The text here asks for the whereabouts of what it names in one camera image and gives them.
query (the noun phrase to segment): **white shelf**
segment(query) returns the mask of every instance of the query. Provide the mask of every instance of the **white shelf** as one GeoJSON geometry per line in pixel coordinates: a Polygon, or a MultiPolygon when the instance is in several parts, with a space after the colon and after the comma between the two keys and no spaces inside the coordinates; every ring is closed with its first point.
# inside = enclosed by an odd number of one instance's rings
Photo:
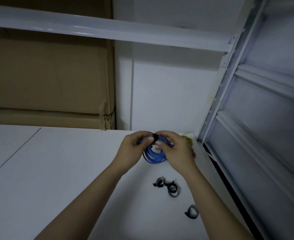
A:
{"type": "Polygon", "coordinates": [[[0,27],[230,52],[215,32],[0,6],[0,27]]]}

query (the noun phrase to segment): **hand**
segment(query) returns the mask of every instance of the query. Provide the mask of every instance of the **hand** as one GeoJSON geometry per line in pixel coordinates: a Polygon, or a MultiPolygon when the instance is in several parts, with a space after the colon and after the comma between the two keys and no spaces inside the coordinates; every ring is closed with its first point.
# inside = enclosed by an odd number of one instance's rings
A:
{"type": "Polygon", "coordinates": [[[128,170],[139,161],[147,146],[153,143],[154,138],[148,137],[138,145],[139,141],[152,134],[153,133],[149,131],[137,131],[130,135],[126,135],[118,149],[116,157],[111,163],[111,166],[115,166],[115,168],[120,170],[122,174],[128,172],[128,170]]]}
{"type": "Polygon", "coordinates": [[[156,134],[164,137],[169,143],[173,142],[174,147],[170,148],[162,141],[156,141],[159,149],[163,150],[170,165],[183,177],[197,168],[192,150],[186,138],[170,131],[158,131],[156,134]]]}

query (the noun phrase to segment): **right hand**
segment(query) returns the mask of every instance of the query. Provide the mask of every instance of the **right hand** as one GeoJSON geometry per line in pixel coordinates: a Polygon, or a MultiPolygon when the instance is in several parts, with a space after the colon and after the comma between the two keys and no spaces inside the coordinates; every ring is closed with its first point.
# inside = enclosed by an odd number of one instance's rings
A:
{"type": "Polygon", "coordinates": [[[164,151],[168,162],[178,173],[184,177],[184,175],[197,168],[186,138],[166,130],[158,131],[156,134],[164,137],[169,143],[173,142],[173,148],[162,141],[156,141],[156,145],[164,151]]]}

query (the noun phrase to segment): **fingers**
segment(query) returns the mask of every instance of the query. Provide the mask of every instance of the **fingers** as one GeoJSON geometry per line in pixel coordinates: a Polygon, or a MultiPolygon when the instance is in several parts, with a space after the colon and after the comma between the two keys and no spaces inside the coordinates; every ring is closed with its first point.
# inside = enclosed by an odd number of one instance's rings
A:
{"type": "Polygon", "coordinates": [[[171,150],[171,148],[165,142],[158,140],[156,141],[156,145],[158,146],[158,149],[163,150],[165,154],[171,150]]]}
{"type": "Polygon", "coordinates": [[[137,131],[132,133],[130,136],[136,141],[139,142],[142,138],[146,136],[151,136],[153,133],[150,131],[137,131]]]}
{"type": "Polygon", "coordinates": [[[165,131],[163,131],[163,130],[157,131],[156,134],[170,139],[173,143],[179,141],[179,139],[181,138],[181,136],[178,135],[177,133],[171,132],[171,131],[166,131],[166,130],[165,131]]]}
{"type": "Polygon", "coordinates": [[[148,137],[143,142],[141,142],[138,146],[142,148],[142,150],[145,150],[147,146],[149,146],[151,143],[153,143],[154,138],[148,137]]]}

